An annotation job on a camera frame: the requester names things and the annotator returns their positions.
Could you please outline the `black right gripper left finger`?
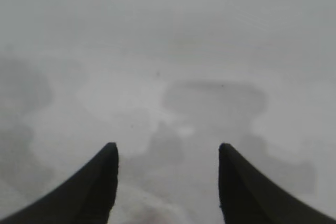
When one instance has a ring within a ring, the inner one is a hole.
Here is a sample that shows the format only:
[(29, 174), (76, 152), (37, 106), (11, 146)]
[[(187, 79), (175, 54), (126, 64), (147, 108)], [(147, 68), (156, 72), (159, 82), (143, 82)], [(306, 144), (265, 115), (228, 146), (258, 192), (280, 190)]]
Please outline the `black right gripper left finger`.
[(107, 143), (85, 166), (1, 223), (107, 223), (118, 186), (119, 153)]

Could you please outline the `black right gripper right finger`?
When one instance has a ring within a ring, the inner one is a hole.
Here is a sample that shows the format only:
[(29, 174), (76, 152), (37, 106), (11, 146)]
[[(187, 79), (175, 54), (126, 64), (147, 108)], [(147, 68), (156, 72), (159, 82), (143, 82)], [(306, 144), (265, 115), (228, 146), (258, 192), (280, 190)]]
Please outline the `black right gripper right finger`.
[(218, 193), (224, 223), (333, 224), (257, 170), (232, 145), (218, 150)]

